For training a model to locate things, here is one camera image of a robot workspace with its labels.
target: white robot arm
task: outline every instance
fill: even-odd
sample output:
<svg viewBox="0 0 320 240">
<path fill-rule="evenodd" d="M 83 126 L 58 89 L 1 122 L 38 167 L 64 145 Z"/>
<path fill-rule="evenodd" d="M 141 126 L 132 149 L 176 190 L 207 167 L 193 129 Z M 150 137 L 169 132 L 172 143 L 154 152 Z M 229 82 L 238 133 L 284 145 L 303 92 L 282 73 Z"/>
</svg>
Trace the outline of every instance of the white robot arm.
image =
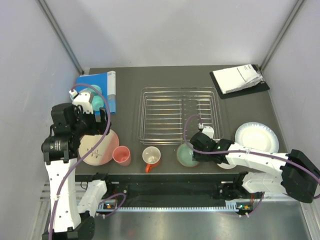
<svg viewBox="0 0 320 240">
<path fill-rule="evenodd" d="M 58 200 L 53 221 L 53 239 L 92 239 L 94 216 L 101 199 L 107 193 L 105 176 L 92 176 L 84 196 L 77 204 L 73 169 L 59 196 L 56 194 L 66 173 L 77 163 L 80 138 L 84 135 L 102 134 L 106 130 L 108 118 L 106 109 L 100 108 L 100 121 L 96 121 L 92 92 L 77 93 L 73 90 L 70 95 L 73 97 L 72 103 L 52 107 L 53 125 L 50 126 L 50 135 L 41 146 L 50 181 L 51 212 Z M 49 239 L 49 232 L 45 232 L 42 239 Z"/>
<path fill-rule="evenodd" d="M 303 152 L 295 149 L 291 153 L 263 152 L 226 139 L 215 142 L 212 127 L 199 127 L 200 131 L 190 140 L 195 161 L 261 171 L 239 173 L 233 183 L 221 186 L 220 199 L 231 200 L 248 193 L 272 192 L 286 194 L 304 203 L 313 201 L 318 186 L 315 178 L 320 178 L 320 171 Z"/>
</svg>

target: clipboard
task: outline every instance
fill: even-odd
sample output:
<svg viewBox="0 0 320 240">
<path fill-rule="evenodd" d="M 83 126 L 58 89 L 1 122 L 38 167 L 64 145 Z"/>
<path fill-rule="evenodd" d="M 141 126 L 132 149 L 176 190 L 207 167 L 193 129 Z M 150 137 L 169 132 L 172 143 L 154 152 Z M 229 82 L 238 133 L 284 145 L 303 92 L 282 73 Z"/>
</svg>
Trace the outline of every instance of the clipboard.
<svg viewBox="0 0 320 240">
<path fill-rule="evenodd" d="M 259 71 L 258 67 L 256 65 L 252 65 L 254 70 Z M 270 89 L 270 87 L 268 86 L 268 84 L 265 81 L 259 82 L 257 85 L 249 87 L 249 88 L 245 88 L 242 89 L 240 91 L 235 91 L 235 92 L 230 92 L 230 93 L 226 93 L 223 94 L 219 84 L 215 78 L 214 73 L 211 71 L 210 72 L 210 77 L 212 79 L 212 82 L 215 86 L 216 91 L 218 92 L 218 95 L 221 99 L 230 99 L 230 98 L 234 98 L 234 97 L 239 97 L 239 96 L 243 96 L 243 95 L 248 95 L 248 94 L 254 94 L 254 93 L 260 93 L 260 92 L 264 92 Z"/>
</svg>

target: pink cup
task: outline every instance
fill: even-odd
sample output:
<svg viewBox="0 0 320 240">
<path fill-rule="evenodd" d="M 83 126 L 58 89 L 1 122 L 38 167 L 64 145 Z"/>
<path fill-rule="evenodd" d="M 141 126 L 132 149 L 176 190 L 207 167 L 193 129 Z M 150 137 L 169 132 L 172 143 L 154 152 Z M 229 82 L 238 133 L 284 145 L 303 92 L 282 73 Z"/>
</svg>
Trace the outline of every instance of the pink cup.
<svg viewBox="0 0 320 240">
<path fill-rule="evenodd" d="M 128 166 L 131 163 L 130 150 L 126 146 L 118 146 L 112 153 L 113 159 L 121 166 Z"/>
</svg>

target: metal rack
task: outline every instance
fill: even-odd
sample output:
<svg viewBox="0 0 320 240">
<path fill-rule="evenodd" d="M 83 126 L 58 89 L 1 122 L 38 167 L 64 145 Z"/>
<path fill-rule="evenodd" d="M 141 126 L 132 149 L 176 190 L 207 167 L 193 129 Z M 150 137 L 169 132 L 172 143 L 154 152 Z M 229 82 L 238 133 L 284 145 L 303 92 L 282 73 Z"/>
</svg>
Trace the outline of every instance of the metal rack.
<svg viewBox="0 0 320 240">
<path fill-rule="evenodd" d="M 141 91 L 138 121 L 139 140 L 150 144 L 180 144 L 191 115 L 199 115 L 204 125 L 214 129 L 214 139 L 223 137 L 218 93 L 213 87 L 152 87 Z M 198 131 L 192 119 L 186 138 Z"/>
</svg>

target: orange mug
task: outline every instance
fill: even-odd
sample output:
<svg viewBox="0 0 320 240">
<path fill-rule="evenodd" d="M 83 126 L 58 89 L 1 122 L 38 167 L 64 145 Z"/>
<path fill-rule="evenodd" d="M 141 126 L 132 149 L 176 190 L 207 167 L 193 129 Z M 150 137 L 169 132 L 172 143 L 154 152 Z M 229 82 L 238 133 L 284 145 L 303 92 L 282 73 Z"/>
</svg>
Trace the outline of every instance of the orange mug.
<svg viewBox="0 0 320 240">
<path fill-rule="evenodd" d="M 151 169 L 159 166 L 161 152 L 157 147 L 149 146 L 143 151 L 142 159 L 146 163 L 145 172 L 148 174 Z"/>
</svg>

